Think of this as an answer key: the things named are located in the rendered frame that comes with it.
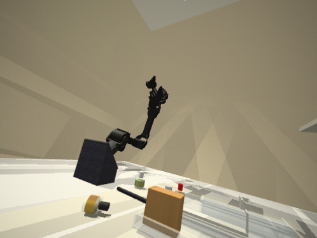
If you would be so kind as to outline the white jar with orange label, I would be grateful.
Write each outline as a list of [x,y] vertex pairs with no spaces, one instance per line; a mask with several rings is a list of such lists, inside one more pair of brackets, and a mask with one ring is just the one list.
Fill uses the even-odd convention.
[[109,202],[103,202],[103,197],[95,195],[87,195],[83,201],[81,211],[85,213],[97,214],[99,210],[108,211]]

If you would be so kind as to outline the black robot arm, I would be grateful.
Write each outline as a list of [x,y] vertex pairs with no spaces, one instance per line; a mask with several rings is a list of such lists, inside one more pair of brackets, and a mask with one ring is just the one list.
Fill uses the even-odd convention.
[[[158,108],[156,108],[158,106]],[[115,154],[117,151],[123,151],[125,149],[126,144],[131,144],[132,146],[143,149],[147,145],[147,140],[150,136],[151,127],[153,125],[154,119],[157,117],[157,115],[160,113],[161,104],[157,105],[156,103],[151,103],[149,101],[148,104],[148,119],[146,121],[146,124],[144,126],[143,132],[136,136],[135,138],[130,137],[130,133],[127,131],[124,131],[122,129],[114,129],[111,131],[109,136],[106,138],[106,142],[109,143],[111,150],[113,154]],[[145,138],[146,141],[140,140],[141,138]]]

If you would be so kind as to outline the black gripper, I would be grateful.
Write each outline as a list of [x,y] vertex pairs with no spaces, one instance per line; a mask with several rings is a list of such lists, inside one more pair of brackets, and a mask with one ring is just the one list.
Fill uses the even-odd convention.
[[147,88],[152,89],[149,96],[150,102],[154,104],[156,103],[157,105],[164,104],[166,103],[166,98],[163,95],[162,86],[160,86],[160,88],[157,90],[156,89],[157,83],[155,82],[155,79],[156,79],[156,76],[154,76],[150,81],[146,82]]

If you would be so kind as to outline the brown wooden block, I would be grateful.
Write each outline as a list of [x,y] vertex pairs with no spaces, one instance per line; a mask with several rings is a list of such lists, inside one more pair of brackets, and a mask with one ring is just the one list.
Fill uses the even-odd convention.
[[144,216],[181,230],[185,195],[159,186],[148,188]]

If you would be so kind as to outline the black rod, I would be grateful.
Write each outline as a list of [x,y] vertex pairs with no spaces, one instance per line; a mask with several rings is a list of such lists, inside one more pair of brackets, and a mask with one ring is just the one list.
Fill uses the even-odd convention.
[[131,192],[131,191],[128,191],[128,190],[126,190],[126,189],[124,189],[124,188],[122,188],[122,187],[120,187],[120,186],[118,186],[116,189],[119,190],[119,191],[121,191],[121,192],[123,192],[123,193],[125,193],[125,194],[127,194],[127,195],[130,195],[131,197],[134,197],[135,199],[138,199],[138,200],[140,200],[140,201],[146,203],[146,198],[144,198],[144,197],[142,197],[142,196],[140,196],[140,195],[138,195],[138,194],[136,194],[136,193],[133,193],[133,192]]

